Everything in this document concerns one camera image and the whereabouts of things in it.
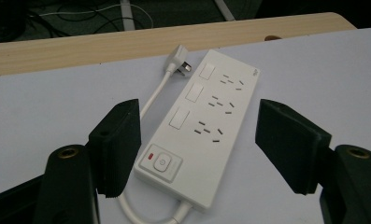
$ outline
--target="extension cord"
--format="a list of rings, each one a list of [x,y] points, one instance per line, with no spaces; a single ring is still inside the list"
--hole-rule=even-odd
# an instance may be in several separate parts
[[[211,49],[136,161],[136,176],[210,208],[259,74]]]

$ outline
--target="power strip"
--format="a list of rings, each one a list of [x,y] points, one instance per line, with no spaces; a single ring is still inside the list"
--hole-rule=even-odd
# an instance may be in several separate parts
[[[206,211],[259,74],[211,49],[136,161],[136,176]]]

